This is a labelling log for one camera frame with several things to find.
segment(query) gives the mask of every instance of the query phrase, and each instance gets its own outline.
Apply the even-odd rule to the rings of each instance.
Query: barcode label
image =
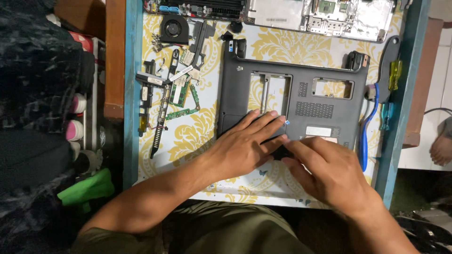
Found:
[[[270,22],[287,22],[287,19],[281,19],[281,18],[267,18],[267,21]]]

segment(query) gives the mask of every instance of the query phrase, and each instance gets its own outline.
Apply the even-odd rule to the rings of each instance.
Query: finger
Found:
[[[285,116],[280,116],[257,131],[254,135],[256,136],[258,141],[264,141],[271,137],[281,126],[283,126],[285,120]]]
[[[291,158],[282,158],[281,161],[289,168],[290,173],[303,186],[303,189],[312,195],[315,191],[315,178],[306,171],[299,161]]]
[[[284,142],[288,141],[287,135],[282,134],[270,141],[267,141],[260,145],[262,152],[265,155],[273,153],[278,147],[280,147]]]
[[[322,156],[325,161],[332,162],[338,158],[338,154],[344,153],[343,149],[340,147],[335,147],[337,145],[333,142],[328,142],[321,137],[309,137],[300,140],[301,143],[311,148]]]
[[[274,158],[271,155],[267,155],[264,158],[260,159],[260,161],[258,163],[256,163],[256,165],[254,165],[254,169],[264,165],[265,163],[272,161]]]
[[[290,141],[284,145],[314,176],[322,176],[327,173],[326,161],[316,151],[299,141]]]
[[[234,126],[231,130],[235,131],[241,131],[247,128],[254,119],[259,115],[259,109],[255,109],[251,112],[249,112],[243,119],[238,123],[236,126]]]
[[[257,119],[254,123],[252,123],[250,126],[248,126],[246,130],[249,131],[250,133],[256,133],[260,131],[263,127],[265,127],[270,121],[275,119],[277,115],[278,113],[276,112],[276,110],[267,112],[259,119]]]

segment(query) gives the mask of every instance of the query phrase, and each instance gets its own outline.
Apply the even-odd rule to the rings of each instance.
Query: green cloth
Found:
[[[84,212],[89,212],[87,201],[95,198],[109,197],[114,193],[110,170],[103,169],[94,176],[80,181],[57,194],[63,206],[81,205]]]
[[[279,214],[263,206],[204,201],[173,213],[178,221],[169,253],[313,253]],[[75,240],[71,253],[152,254],[159,244],[150,231],[131,235],[92,228]]]

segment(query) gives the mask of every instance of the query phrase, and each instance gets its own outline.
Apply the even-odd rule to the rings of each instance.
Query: ventilation grille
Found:
[[[331,119],[333,117],[333,110],[334,105],[297,101],[295,115]]]
[[[307,83],[301,83],[298,86],[298,97],[306,97],[308,93],[308,84]]]

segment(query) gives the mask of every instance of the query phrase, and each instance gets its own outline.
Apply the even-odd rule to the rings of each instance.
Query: damask pattern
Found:
[[[155,59],[160,66],[165,58],[165,65],[169,67],[173,47],[164,48],[156,53],[153,51],[152,33],[159,33],[161,16],[144,14],[143,18],[143,60]],[[206,41],[205,64],[201,68],[201,80],[196,90],[199,96],[201,110],[189,116],[183,116],[166,121],[168,131],[163,132],[159,151],[154,159],[149,159],[149,152],[154,138],[154,131],[148,131],[140,138],[138,182],[152,177],[158,173],[171,170],[184,162],[195,158],[205,152],[215,141],[217,123],[217,98],[221,86],[220,60],[222,41],[219,37],[226,32],[229,24],[218,22],[215,36]],[[402,27],[402,14],[393,16],[388,37],[400,33]],[[341,68],[343,57],[350,51],[356,50],[366,53],[371,58],[367,83],[375,83],[378,78],[378,62],[384,43],[370,43],[352,41],[347,39],[331,38],[321,35],[297,33],[279,29],[270,29],[244,24],[243,32],[235,38],[247,39],[246,58],[265,61],[277,61],[294,64],[324,66]],[[263,83],[260,77],[251,77],[250,96],[248,108],[261,107]],[[345,86],[337,83],[326,83],[317,88],[324,94],[343,96]],[[284,82],[272,86],[269,91],[268,106],[265,111],[278,110],[284,96],[288,96],[287,85]],[[155,89],[154,101],[150,110],[150,123],[156,124],[157,113],[160,106],[161,91]],[[185,108],[193,108],[194,102],[191,93],[186,99]],[[367,108],[373,103],[364,101],[361,117],[369,114]],[[180,110],[172,105],[169,113]],[[380,138],[383,135],[379,129],[379,114],[374,117],[368,126],[369,158],[366,180],[372,182],[374,169],[378,168],[380,156]],[[214,183],[203,191],[195,194],[193,198],[204,200],[245,202],[267,205],[280,205],[291,207],[328,208],[327,205],[315,200],[305,193],[301,185],[294,180],[289,170],[279,161],[272,161],[261,166],[252,173]]]

